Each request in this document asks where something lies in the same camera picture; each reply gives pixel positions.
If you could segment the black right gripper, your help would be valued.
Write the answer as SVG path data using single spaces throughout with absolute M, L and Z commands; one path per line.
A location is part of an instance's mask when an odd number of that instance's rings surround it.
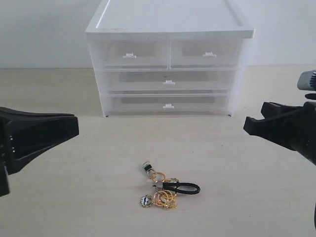
M 261 137 L 292 151 L 300 151 L 316 164 L 316 103 L 288 106 L 264 102 L 264 119 L 247 117 L 243 129 L 252 136 Z

